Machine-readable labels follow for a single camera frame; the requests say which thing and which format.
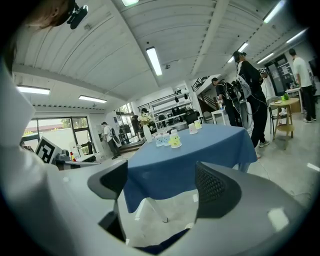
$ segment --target man in black jacket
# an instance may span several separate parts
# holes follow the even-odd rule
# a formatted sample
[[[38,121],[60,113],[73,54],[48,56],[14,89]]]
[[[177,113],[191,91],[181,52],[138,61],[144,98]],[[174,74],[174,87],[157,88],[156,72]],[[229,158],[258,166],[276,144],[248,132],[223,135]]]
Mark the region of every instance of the man in black jacket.
[[[240,114],[237,112],[236,108],[232,104],[232,100],[226,97],[227,86],[232,87],[232,85],[224,80],[219,80],[214,77],[212,80],[212,84],[215,87],[216,94],[218,95],[218,99],[223,100],[223,105],[225,106],[225,111],[229,117],[230,125],[242,127]]]
[[[251,140],[254,147],[256,147],[260,141],[259,147],[263,148],[269,145],[269,141],[265,139],[264,134],[268,118],[268,109],[266,97],[261,88],[261,84],[264,78],[267,77],[267,74],[260,74],[260,72],[246,60],[246,54],[235,51],[233,58],[236,62],[238,75],[250,86],[252,93],[252,95],[247,98],[247,101],[251,105],[253,119]]]

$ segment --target blue tablecloth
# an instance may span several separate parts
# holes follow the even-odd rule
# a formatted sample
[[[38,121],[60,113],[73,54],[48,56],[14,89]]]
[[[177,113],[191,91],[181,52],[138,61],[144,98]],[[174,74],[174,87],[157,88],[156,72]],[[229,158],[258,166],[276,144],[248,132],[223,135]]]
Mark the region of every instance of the blue tablecloth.
[[[203,124],[196,134],[189,134],[188,129],[178,134],[182,146],[156,147],[155,141],[146,142],[129,159],[123,189],[129,213],[136,211],[144,198],[168,199],[196,189],[197,161],[230,168],[257,161],[251,138],[244,128]]]

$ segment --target man in white t-shirt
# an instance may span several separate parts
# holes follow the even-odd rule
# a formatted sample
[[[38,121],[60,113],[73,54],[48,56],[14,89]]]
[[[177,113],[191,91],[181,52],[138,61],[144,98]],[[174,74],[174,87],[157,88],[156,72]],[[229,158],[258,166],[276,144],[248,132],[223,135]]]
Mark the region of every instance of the man in white t-shirt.
[[[293,72],[296,81],[302,89],[304,105],[306,108],[306,117],[303,119],[306,123],[316,121],[316,105],[312,93],[312,82],[310,80],[307,63],[297,56],[295,49],[291,48],[289,54],[293,58]]]
[[[103,138],[108,143],[110,150],[113,153],[112,159],[116,159],[118,156],[121,156],[119,148],[113,139],[112,127],[108,125],[106,122],[101,124],[103,126]]]

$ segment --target black jacket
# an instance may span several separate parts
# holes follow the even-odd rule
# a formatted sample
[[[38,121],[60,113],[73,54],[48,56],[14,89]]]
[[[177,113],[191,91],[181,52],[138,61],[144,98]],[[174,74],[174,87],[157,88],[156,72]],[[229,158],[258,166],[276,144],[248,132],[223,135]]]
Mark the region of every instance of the black jacket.
[[[242,62],[239,76],[243,77],[253,93],[262,91],[261,84],[263,80],[261,79],[260,72],[248,61],[245,60]]]

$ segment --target white paper cup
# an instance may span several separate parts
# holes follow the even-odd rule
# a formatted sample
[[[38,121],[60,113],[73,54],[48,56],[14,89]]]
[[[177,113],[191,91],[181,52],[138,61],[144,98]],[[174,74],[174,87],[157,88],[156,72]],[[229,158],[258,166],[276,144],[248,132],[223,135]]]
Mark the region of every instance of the white paper cup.
[[[173,149],[179,148],[182,145],[178,134],[170,134],[170,144]]]
[[[195,128],[196,128],[197,130],[199,130],[199,129],[202,128],[202,125],[201,125],[201,123],[200,123],[200,120],[194,121],[194,125],[195,125]]]
[[[166,133],[163,135],[163,143],[165,146],[170,146],[170,134],[169,133]]]
[[[159,134],[159,135],[155,136],[155,144],[157,147],[161,147],[165,144],[164,138],[162,135]]]
[[[196,129],[196,125],[194,123],[189,124],[189,133],[190,134],[196,134],[198,131]]]

